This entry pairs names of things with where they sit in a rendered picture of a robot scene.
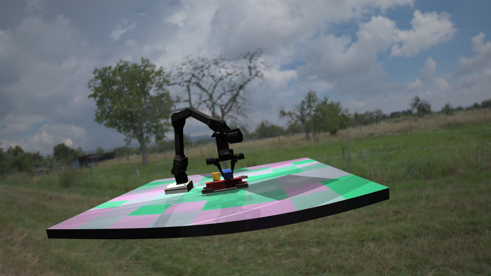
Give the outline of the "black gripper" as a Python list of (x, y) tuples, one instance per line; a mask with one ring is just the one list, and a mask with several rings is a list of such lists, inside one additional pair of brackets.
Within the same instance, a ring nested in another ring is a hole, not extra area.
[[(219, 152), (219, 148), (221, 148), (221, 149), (225, 149), (227, 146), (228, 146), (228, 144), (226, 144), (226, 145), (220, 145), (220, 146), (217, 146), (217, 150), (218, 150), (218, 152)], [(228, 147), (229, 147), (229, 146), (228, 146)], [(231, 171), (232, 171), (232, 173), (233, 173), (233, 170), (234, 170), (234, 165), (235, 165), (235, 163), (237, 162), (237, 159), (244, 159), (244, 154), (242, 154), (242, 153), (235, 154), (234, 156), (231, 156), (231, 157), (230, 157), (230, 159), (231, 159)], [(219, 163), (220, 161), (221, 161), (221, 160), (220, 160), (220, 158), (216, 158), (216, 159), (214, 159), (214, 158), (208, 158), (208, 159), (206, 160), (206, 164), (207, 164), (207, 165), (214, 164), (214, 166), (218, 167), (218, 169), (219, 169), (220, 173), (221, 173), (221, 174), (222, 174), (222, 176), (223, 176), (223, 172), (222, 172), (222, 169), (221, 169), (221, 165), (220, 165), (220, 163)]]

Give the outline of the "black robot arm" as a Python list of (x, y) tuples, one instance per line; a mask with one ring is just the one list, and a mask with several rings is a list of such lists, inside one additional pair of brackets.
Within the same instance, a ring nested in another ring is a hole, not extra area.
[[(241, 143), (243, 141), (243, 135), (240, 128), (232, 130), (222, 119), (209, 117), (194, 108), (187, 108), (180, 112), (174, 112), (173, 115), (171, 115), (171, 122), (174, 127), (175, 157), (173, 159), (171, 174), (175, 176), (177, 185), (185, 184), (189, 181), (185, 172), (189, 163), (188, 157), (185, 157), (184, 155), (183, 140), (183, 127), (185, 125), (185, 120), (189, 117), (193, 117), (207, 124), (209, 128), (215, 131), (211, 137), (216, 137), (217, 146), (226, 145), (228, 143)], [(229, 160), (231, 156), (234, 156), (233, 149), (228, 149), (228, 146), (225, 149), (219, 148), (219, 158), (221, 161), (226, 159)]]

